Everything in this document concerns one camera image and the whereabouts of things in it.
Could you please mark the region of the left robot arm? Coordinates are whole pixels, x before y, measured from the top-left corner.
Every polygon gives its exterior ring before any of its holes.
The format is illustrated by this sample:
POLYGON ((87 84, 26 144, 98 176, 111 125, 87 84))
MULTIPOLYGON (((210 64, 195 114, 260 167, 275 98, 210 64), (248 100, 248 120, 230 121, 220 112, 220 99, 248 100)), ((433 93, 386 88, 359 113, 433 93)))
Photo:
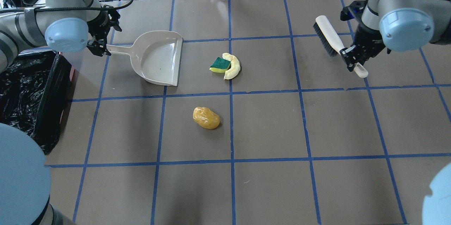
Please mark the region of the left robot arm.
MULTIPOLYGON (((88 48, 94 55, 109 55, 111 28, 122 31, 120 15, 98 0, 45 0, 1 16, 1 71, 24 50, 49 46, 61 53, 88 48)), ((45 155, 26 133, 1 124, 1 224, 39 225, 64 221, 50 204, 51 172, 45 155)))

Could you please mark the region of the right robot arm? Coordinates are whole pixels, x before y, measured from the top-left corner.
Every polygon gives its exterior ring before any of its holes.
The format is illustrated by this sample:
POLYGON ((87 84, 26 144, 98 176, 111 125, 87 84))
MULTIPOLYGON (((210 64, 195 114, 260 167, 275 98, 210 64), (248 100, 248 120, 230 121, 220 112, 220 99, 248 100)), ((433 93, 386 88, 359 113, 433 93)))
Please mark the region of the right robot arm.
POLYGON ((422 56, 431 84, 367 86, 403 222, 419 198, 418 224, 450 224, 450 103, 421 47, 450 44, 450 0, 364 0, 343 8, 359 25, 341 54, 350 70, 382 50, 422 56))

